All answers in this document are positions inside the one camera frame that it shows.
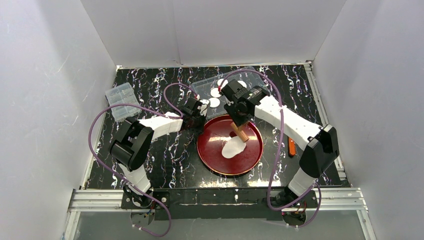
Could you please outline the wooden dough roller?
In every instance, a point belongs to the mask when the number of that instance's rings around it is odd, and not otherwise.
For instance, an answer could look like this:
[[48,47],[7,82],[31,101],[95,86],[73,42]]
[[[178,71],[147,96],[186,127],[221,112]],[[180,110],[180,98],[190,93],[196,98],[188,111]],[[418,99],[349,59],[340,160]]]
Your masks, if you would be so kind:
[[232,127],[233,131],[236,133],[236,135],[241,139],[241,141],[243,143],[247,142],[249,140],[249,137],[246,135],[246,133],[244,132],[245,126],[247,124],[242,124],[240,126],[237,126],[234,122],[232,122],[230,124],[230,126]]

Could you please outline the round red tray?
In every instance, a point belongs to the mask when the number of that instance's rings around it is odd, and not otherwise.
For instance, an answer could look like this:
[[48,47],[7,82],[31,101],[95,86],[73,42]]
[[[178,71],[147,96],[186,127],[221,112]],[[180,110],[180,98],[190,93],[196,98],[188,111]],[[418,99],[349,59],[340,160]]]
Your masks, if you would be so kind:
[[263,140],[252,123],[244,127],[247,141],[236,134],[229,115],[208,121],[197,139],[197,152],[202,162],[212,171],[227,176],[247,173],[260,161]]

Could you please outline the white dough ball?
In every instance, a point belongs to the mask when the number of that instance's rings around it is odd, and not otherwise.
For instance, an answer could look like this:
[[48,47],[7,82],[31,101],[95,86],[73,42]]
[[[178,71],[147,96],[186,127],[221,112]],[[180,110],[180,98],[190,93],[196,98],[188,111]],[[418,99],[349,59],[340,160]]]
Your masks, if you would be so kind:
[[238,137],[232,137],[229,141],[227,141],[222,148],[221,154],[226,159],[231,159],[236,155],[242,153],[247,146],[246,142],[242,142],[242,140]]

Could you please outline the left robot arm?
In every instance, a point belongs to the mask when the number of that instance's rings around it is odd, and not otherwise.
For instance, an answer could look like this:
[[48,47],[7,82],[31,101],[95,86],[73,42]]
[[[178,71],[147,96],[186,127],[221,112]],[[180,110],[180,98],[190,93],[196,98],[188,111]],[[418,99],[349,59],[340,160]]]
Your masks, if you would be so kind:
[[150,180],[144,167],[152,141],[185,130],[198,134],[204,131],[210,100],[189,98],[176,110],[151,118],[126,118],[109,145],[109,154],[115,158],[134,192],[149,193]]

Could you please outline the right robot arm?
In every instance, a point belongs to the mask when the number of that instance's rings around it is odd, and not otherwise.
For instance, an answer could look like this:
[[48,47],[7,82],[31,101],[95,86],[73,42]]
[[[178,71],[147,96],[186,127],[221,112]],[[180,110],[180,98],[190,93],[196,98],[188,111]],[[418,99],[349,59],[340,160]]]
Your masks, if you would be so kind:
[[289,193],[304,194],[339,156],[336,129],[320,126],[288,109],[260,85],[247,89],[238,80],[231,80],[220,88],[225,96],[224,109],[233,121],[233,128],[241,134],[252,118],[273,125],[294,140],[303,151],[299,170],[288,184]]

